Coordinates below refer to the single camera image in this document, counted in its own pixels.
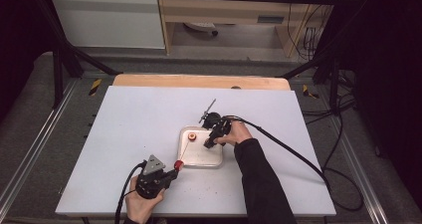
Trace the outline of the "white square tray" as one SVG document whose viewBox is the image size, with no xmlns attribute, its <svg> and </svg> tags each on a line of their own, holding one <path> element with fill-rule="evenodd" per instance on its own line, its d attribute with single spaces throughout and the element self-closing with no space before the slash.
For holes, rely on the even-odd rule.
<svg viewBox="0 0 422 224">
<path fill-rule="evenodd" d="M 190 132 L 197 135 L 194 141 L 188 140 Z M 200 126 L 186 126 L 180 131 L 177 159 L 182 160 L 185 167 L 218 168 L 223 163 L 222 145 L 216 144 L 212 148 L 204 146 L 210 132 Z"/>
</svg>

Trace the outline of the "white chair base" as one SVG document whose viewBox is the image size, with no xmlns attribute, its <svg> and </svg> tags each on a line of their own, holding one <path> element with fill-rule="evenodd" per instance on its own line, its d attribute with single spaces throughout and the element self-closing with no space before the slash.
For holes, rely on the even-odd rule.
<svg viewBox="0 0 422 224">
<path fill-rule="evenodd" d="M 212 36 L 218 35 L 213 23 L 185 23 L 185 26 L 196 31 L 210 33 Z"/>
</svg>

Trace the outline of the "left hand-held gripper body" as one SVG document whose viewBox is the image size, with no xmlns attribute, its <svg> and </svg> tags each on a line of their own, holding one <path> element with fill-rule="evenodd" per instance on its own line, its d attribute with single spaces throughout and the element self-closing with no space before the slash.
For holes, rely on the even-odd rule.
<svg viewBox="0 0 422 224">
<path fill-rule="evenodd" d="M 165 164 L 153 154 L 142 164 L 135 185 L 135 190 L 141 197 L 153 199 L 161 189 L 168 188 L 166 184 L 171 176 L 164 168 Z"/>
</svg>

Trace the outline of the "person's right hand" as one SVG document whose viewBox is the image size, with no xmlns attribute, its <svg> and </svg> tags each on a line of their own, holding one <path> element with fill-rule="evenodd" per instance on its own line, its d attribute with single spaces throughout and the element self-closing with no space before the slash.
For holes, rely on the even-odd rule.
<svg viewBox="0 0 422 224">
<path fill-rule="evenodd" d="M 222 137 L 215 138 L 214 142 L 218 144 L 229 143 L 231 145 L 236 145 L 250 138 L 252 138 L 252 135 L 243 122 L 232 121 L 230 132 Z"/>
</svg>

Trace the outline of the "black frame stand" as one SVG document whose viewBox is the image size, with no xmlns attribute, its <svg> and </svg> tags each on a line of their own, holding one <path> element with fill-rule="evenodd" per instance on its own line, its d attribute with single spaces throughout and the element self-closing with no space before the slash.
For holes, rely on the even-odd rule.
<svg viewBox="0 0 422 224">
<path fill-rule="evenodd" d="M 339 115 L 340 109 L 337 103 L 338 78 L 339 78 L 339 61 L 336 55 L 330 52 L 320 52 L 316 54 L 311 61 L 300 65 L 283 75 L 282 79 L 289 80 L 310 68 L 316 68 L 312 80 L 315 85 L 321 85 L 326 80 L 329 80 L 329 108 L 335 115 Z"/>
<path fill-rule="evenodd" d="M 60 19 L 51 0 L 34 0 L 43 22 L 49 32 L 49 43 L 52 45 L 55 99 L 53 108 L 57 108 L 64 99 L 64 71 L 66 69 L 71 78 L 80 78 L 84 70 L 79 59 L 91 64 L 108 75 L 120 75 L 120 72 L 102 64 L 93 57 L 78 49 L 67 39 Z"/>
</svg>

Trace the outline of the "person's left hand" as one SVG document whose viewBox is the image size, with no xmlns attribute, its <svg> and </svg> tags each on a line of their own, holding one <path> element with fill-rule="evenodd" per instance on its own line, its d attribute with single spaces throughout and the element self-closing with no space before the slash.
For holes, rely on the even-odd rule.
<svg viewBox="0 0 422 224">
<path fill-rule="evenodd" d="M 126 217 L 134 218 L 148 218 L 150 217 L 154 207 L 164 199 L 164 189 L 161 189 L 157 196 L 153 199 L 145 199 L 135 191 L 137 177 L 130 180 L 129 189 L 131 193 L 124 198 L 126 206 Z"/>
</svg>

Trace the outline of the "white cabinet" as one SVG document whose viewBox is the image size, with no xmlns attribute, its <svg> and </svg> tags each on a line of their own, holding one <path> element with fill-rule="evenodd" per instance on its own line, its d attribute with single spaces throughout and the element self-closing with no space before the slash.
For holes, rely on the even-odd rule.
<svg viewBox="0 0 422 224">
<path fill-rule="evenodd" d="M 67 39 L 77 47 L 165 47 L 157 0 L 53 0 Z"/>
</svg>

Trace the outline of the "wooden desk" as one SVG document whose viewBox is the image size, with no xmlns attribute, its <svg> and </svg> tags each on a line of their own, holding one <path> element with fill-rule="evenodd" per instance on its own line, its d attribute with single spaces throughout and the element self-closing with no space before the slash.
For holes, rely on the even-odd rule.
<svg viewBox="0 0 422 224">
<path fill-rule="evenodd" d="M 276 28 L 286 57 L 296 48 L 305 26 L 322 20 L 315 5 L 219 0 L 158 0 L 165 49 L 171 50 L 177 23 L 270 25 Z"/>
</svg>

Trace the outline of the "white board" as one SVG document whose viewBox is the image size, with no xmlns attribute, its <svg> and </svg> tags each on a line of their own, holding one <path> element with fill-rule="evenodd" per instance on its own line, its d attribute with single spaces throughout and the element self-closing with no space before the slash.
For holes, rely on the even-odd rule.
<svg viewBox="0 0 422 224">
<path fill-rule="evenodd" d="M 212 112 L 237 115 L 282 182 L 298 217 L 333 216 L 327 188 L 315 173 L 317 157 L 292 91 L 111 86 L 56 208 L 71 217 L 111 217 L 123 185 L 152 154 L 171 167 L 179 132 Z"/>
</svg>

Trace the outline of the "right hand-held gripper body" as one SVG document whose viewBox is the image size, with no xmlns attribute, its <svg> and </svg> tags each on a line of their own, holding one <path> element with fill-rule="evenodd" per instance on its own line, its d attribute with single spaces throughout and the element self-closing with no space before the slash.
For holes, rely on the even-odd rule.
<svg viewBox="0 0 422 224">
<path fill-rule="evenodd" d="M 216 100 L 211 102 L 211 105 L 203 113 L 199 122 L 202 124 L 203 128 L 211 130 L 212 134 L 224 136 L 230 132 L 231 124 L 226 117 L 220 116 L 217 112 L 210 111 L 215 102 Z"/>
</svg>

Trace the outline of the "aluminium floor rail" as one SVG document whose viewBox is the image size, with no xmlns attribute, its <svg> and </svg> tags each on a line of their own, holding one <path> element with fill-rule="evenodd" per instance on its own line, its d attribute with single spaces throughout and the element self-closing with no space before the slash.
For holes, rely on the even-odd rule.
<svg viewBox="0 0 422 224">
<path fill-rule="evenodd" d="M 363 169 L 352 145 L 342 126 L 339 116 L 330 118 L 332 126 L 339 133 L 339 144 L 341 146 L 344 158 L 349 166 L 354 181 L 356 182 L 366 207 L 366 210 L 373 224 L 389 224 L 388 218 L 380 204 L 378 197 L 373 189 L 366 172 Z"/>
<path fill-rule="evenodd" d="M 36 162 L 79 83 L 80 79 L 70 79 L 65 88 L 63 99 L 59 102 L 58 106 L 49 113 L 47 120 L 44 122 L 35 140 L 32 142 L 25 157 L 17 168 L 17 171 L 14 173 L 5 190 L 0 195 L 1 204 L 6 205 L 8 202 L 12 202 L 16 197 L 21 186 L 25 182 L 26 176 Z"/>
</svg>

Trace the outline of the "wooden table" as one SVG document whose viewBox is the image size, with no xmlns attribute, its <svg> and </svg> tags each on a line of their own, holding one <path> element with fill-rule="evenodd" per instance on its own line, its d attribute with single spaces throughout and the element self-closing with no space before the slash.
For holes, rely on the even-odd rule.
<svg viewBox="0 0 422 224">
<path fill-rule="evenodd" d="M 249 76 L 199 76 L 199 75 L 159 75 L 120 74 L 112 83 L 126 87 L 172 87 L 205 89 L 279 90 L 289 91 L 289 82 L 281 78 Z"/>
</svg>

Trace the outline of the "yellow black tape strip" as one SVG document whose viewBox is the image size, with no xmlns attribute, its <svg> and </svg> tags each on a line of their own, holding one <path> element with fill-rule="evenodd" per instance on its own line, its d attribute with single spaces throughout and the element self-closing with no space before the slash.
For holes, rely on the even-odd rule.
<svg viewBox="0 0 422 224">
<path fill-rule="evenodd" d="M 311 93 L 307 85 L 303 85 L 303 95 L 305 97 L 311 97 L 313 99 L 319 99 L 319 95 Z"/>
<path fill-rule="evenodd" d="M 90 89 L 90 91 L 89 91 L 89 96 L 94 96 L 94 95 L 96 94 L 96 92 L 97 92 L 97 90 L 98 90 L 98 88 L 99 88 L 99 86 L 100 86 L 100 84 L 101 84 L 102 80 L 103 80 L 103 79 L 96 79 L 96 80 L 93 82 L 92 87 L 91 87 L 91 89 Z"/>
</svg>

